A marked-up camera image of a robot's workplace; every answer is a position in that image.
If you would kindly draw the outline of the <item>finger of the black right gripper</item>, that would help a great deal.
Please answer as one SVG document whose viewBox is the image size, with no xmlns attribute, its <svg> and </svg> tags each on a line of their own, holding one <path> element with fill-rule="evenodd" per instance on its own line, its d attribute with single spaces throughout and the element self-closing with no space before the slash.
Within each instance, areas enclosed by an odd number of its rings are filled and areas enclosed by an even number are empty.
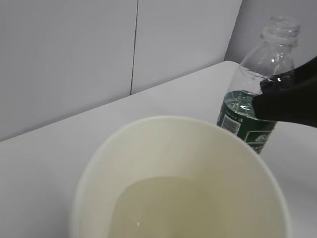
<svg viewBox="0 0 317 238">
<path fill-rule="evenodd" d="M 260 82 L 261 94 L 252 100 L 257 119 L 317 126 L 317 59 Z"/>
</svg>

